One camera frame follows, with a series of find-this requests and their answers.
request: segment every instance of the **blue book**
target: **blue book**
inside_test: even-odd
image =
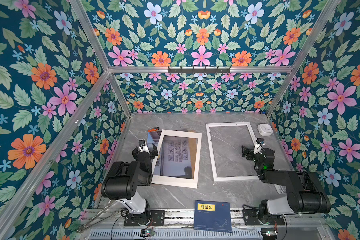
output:
[[[232,232],[229,202],[195,201],[196,230]]]

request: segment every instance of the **floor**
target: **floor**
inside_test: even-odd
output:
[[[175,187],[152,184],[138,187],[140,195],[147,199],[151,208],[193,208],[195,200],[229,202],[230,207],[242,204],[258,206],[261,200],[277,198],[274,185],[259,180],[239,182],[213,182],[211,159],[206,135],[206,123],[214,122],[250,122],[256,137],[262,137],[257,131],[260,123],[269,123],[265,114],[229,113],[229,114],[139,114],[133,115],[118,161],[133,160],[131,152],[139,139],[147,140],[147,131],[153,127],[160,129],[188,129],[202,133],[198,188]],[[255,175],[253,162],[241,158],[241,145],[253,147],[246,127],[212,127],[211,138],[218,177]],[[290,170],[277,136],[273,133],[265,139],[265,146],[275,151],[275,169]]]

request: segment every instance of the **white frame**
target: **white frame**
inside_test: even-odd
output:
[[[209,153],[211,155],[211,164],[212,164],[212,173],[214,182],[229,182],[229,181],[242,181],[242,180],[259,180],[257,175],[248,175],[248,176],[235,176],[235,177],[218,177],[216,172],[215,156],[213,155],[212,139],[210,127],[231,127],[231,126],[247,126],[248,131],[250,132],[253,145],[255,145],[255,135],[251,127],[250,122],[220,122],[220,123],[207,123],[206,124],[206,134],[208,137]]]
[[[190,138],[197,139],[196,162],[195,162],[195,171],[194,171],[193,179],[184,179],[184,178],[179,178],[179,177],[167,177],[167,176],[153,175],[152,183],[178,186],[178,187],[197,188],[197,179],[198,179],[198,175],[199,175],[199,163],[200,163],[200,150],[201,150],[201,145],[202,145],[202,134],[197,133],[197,132],[162,130],[161,135],[160,135],[160,140],[159,140],[158,146],[157,146],[157,151],[159,153],[160,153],[161,145],[163,143],[164,136],[190,137]],[[156,156],[154,158],[154,160],[152,161],[152,172],[155,171],[157,158],[158,158],[158,156]]]

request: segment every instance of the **light blue flower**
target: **light blue flower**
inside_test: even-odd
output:
[[[197,20],[197,15],[195,15],[195,16],[192,15],[191,21],[193,21],[193,23],[197,22],[197,21],[198,21],[198,20]]]
[[[3,159],[3,164],[0,164],[0,168],[2,168],[2,171],[5,172],[5,170],[7,170],[7,168],[11,168],[11,162],[12,161],[6,161],[5,159]]]
[[[37,106],[35,106],[33,109],[31,109],[31,112],[35,113],[35,116],[37,116],[38,114],[40,114],[40,110],[41,110],[41,108],[38,108]]]
[[[38,132],[38,131],[39,131],[39,129],[37,129],[37,125],[35,125],[35,126],[30,125],[29,128],[30,128],[31,130],[29,130],[28,133],[31,133],[31,132],[32,132],[33,135],[35,134],[35,132]]]
[[[13,53],[14,53],[14,54],[13,54],[12,56],[13,56],[14,58],[17,58],[18,61],[20,60],[20,58],[21,58],[21,59],[24,59],[24,58],[21,56],[21,55],[23,55],[22,52],[17,53],[17,51],[14,50]]]
[[[8,123],[6,119],[8,119],[8,117],[4,117],[4,114],[0,114],[0,124],[3,124],[3,122]]]
[[[110,21],[110,20],[112,20],[112,15],[110,15],[109,13],[107,13],[106,18],[108,18],[108,20]]]
[[[209,20],[210,22],[214,23],[216,21],[216,15],[215,16],[211,16],[211,19]]]

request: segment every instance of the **floral wallpaper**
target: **floral wallpaper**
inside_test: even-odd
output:
[[[317,172],[341,240],[360,239],[360,1],[342,1],[272,114],[297,171]]]
[[[0,213],[101,73],[67,1],[0,1]],[[73,239],[123,119],[107,82],[7,239]]]

